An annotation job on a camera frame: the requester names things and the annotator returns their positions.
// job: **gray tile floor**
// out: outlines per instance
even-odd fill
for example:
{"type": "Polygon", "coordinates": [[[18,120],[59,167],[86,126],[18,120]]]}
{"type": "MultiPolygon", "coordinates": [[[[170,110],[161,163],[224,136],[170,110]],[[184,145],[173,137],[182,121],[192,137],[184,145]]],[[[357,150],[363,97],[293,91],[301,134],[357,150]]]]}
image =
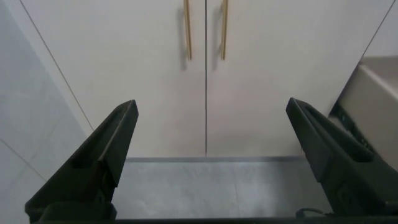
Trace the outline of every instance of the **gray tile floor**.
{"type": "Polygon", "coordinates": [[[305,160],[127,162],[113,203],[118,218],[293,217],[331,208],[305,160]]]}

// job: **black plastic part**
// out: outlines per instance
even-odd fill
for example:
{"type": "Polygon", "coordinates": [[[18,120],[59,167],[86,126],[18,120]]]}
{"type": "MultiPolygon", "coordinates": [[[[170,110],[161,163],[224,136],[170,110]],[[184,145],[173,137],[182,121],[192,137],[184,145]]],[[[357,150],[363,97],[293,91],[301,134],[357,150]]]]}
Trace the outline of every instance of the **black plastic part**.
{"type": "Polygon", "coordinates": [[[335,215],[398,214],[393,168],[309,104],[291,98],[286,112],[335,215]]]}
{"type": "Polygon", "coordinates": [[[76,220],[81,213],[70,202],[98,203],[91,210],[109,215],[92,217],[109,220],[116,217],[116,210],[109,206],[114,188],[118,186],[130,140],[137,123],[138,110],[134,100],[118,107],[100,124],[77,151],[25,204],[30,222],[53,220],[76,220]],[[61,211],[60,207],[70,208],[61,211]]]}

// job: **white wall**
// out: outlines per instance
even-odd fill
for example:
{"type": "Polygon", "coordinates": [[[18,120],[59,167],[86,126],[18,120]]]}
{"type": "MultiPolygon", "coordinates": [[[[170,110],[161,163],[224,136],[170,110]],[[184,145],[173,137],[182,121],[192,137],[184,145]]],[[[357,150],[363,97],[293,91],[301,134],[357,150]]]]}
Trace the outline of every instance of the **white wall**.
{"type": "Polygon", "coordinates": [[[364,56],[393,55],[398,55],[398,3],[392,6],[364,56]]]}
{"type": "Polygon", "coordinates": [[[28,223],[26,201],[85,138],[0,1],[0,223],[28,223]]]}

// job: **cabinet door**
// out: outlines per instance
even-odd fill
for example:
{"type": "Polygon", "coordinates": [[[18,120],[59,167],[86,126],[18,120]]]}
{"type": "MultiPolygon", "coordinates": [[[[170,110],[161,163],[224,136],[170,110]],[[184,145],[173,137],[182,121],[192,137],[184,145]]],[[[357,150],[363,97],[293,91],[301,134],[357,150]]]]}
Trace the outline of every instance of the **cabinet door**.
{"type": "Polygon", "coordinates": [[[297,156],[290,97],[327,115],[392,0],[207,2],[207,154],[297,156]]]}
{"type": "Polygon", "coordinates": [[[205,156],[205,2],[22,0],[95,129],[137,101],[129,157],[205,156]]]}

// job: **cabinet handle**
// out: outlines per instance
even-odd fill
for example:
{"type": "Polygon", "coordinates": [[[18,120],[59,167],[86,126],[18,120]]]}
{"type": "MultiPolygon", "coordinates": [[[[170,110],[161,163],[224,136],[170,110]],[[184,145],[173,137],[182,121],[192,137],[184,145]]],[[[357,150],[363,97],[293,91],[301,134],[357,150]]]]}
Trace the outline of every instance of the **cabinet handle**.
{"type": "Polygon", "coordinates": [[[187,36],[188,59],[192,60],[191,19],[189,15],[189,0],[184,0],[185,35],[187,36]]]}
{"type": "Polygon", "coordinates": [[[223,27],[221,33],[221,59],[225,60],[226,24],[228,21],[228,0],[223,0],[223,27]]]}

